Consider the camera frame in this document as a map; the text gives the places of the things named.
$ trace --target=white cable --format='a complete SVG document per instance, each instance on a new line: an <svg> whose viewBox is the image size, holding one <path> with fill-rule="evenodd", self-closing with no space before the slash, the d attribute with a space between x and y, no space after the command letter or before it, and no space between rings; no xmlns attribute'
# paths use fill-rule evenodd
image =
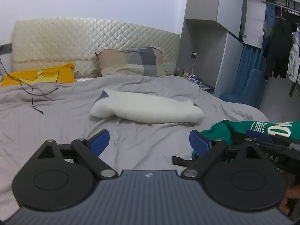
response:
<svg viewBox="0 0 300 225"><path fill-rule="evenodd" d="M193 63L193 66L192 66L192 75L194 75L194 74L193 74L193 68L194 68L195 62L197 61L197 58L198 58L198 55L197 55L197 57L196 57L196 59L195 59L195 61L194 61L194 63Z"/></svg>

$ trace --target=human hand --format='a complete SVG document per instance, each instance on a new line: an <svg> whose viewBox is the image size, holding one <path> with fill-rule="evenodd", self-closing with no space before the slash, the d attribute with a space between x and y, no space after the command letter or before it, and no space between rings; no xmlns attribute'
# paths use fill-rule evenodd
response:
<svg viewBox="0 0 300 225"><path fill-rule="evenodd" d="M287 206L289 199L300 199L300 184L287 187L284 198L279 206L279 210L285 215L290 213L290 209Z"/></svg>

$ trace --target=quilted headboard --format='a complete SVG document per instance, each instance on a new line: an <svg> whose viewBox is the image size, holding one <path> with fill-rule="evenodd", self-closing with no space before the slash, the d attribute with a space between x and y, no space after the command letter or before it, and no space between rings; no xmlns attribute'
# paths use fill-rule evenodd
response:
<svg viewBox="0 0 300 225"><path fill-rule="evenodd" d="M76 78L100 73L95 50L160 46L167 74L173 73L180 35L103 19L50 18L17 21L12 35L13 71L75 63Z"/></svg>

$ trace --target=plaid pillowcase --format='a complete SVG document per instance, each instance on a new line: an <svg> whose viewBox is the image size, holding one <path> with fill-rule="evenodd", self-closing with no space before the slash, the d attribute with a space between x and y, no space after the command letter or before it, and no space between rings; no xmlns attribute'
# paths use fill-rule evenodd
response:
<svg viewBox="0 0 300 225"><path fill-rule="evenodd" d="M165 77L163 50L159 47L139 47L127 50L97 50L102 76L109 74L133 74Z"/></svg>

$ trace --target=wire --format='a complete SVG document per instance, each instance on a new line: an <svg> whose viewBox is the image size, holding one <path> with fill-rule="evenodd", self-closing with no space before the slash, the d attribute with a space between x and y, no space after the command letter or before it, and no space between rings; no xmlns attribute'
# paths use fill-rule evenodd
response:
<svg viewBox="0 0 300 225"><path fill-rule="evenodd" d="M195 61L194 61L194 63L193 63L193 66L192 66L192 75L194 75L194 74L193 74L193 69L194 69L194 65L195 65L195 62L197 61L197 59L198 59L198 55L197 55L197 57L196 57L196 59L195 59Z"/></svg>
<svg viewBox="0 0 300 225"><path fill-rule="evenodd" d="M3 65L2 61L1 61L1 57L0 57L0 63L1 63L1 65L2 65L2 67L3 67L4 72L6 73L6 75L7 75L8 77L10 77L12 80L19 81L22 90L24 90L24 91L26 91L28 94L32 95L32 100L31 100L32 107L33 107L35 110L37 110L38 112L40 112L41 114L45 114L43 111L40 111L39 109L35 108L35 106L33 105L33 96L45 96L45 95L48 95L48 94L50 94L50 93L52 93L52 92L58 90L58 87L56 87L53 91L50 91L50 92L45 93L45 94L34 94L32 85L30 85L30 84L28 84L28 83L25 83L24 81L21 81L19 78L16 78L16 77L11 76L11 75L6 71L4 65ZM32 89L32 93L31 93L31 92L28 92L26 89L24 89L22 83L24 83L24 84L30 86L31 89Z"/></svg>

